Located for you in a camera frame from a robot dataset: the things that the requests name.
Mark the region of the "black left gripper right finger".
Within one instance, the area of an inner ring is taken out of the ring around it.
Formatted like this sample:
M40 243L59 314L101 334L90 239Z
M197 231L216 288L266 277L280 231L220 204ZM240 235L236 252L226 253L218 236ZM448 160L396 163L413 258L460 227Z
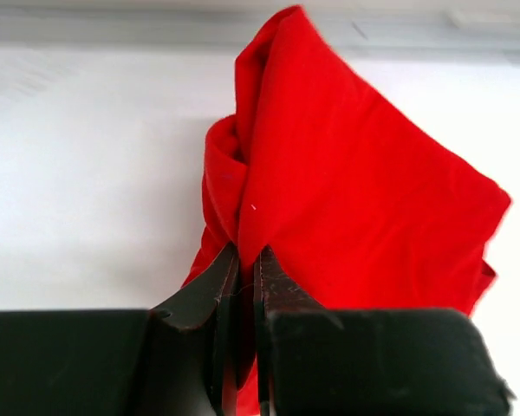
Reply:
M454 309L326 309L265 248L254 265L263 415L508 415L513 393Z

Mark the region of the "red t-shirt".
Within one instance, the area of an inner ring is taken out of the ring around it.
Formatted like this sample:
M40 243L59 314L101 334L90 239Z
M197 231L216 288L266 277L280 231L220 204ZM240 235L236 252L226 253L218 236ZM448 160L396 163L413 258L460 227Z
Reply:
M237 414L261 414L254 265L265 248L326 309L471 319L510 206L496 182L360 78L301 6L276 13L237 57L235 95L235 113L205 137L205 230L190 275L235 249Z

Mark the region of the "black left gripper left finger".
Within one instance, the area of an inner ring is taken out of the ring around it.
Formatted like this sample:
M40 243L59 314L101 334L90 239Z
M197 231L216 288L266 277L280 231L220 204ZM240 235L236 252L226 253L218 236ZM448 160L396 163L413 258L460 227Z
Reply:
M0 416L234 414L238 269L226 246L153 309L0 312Z

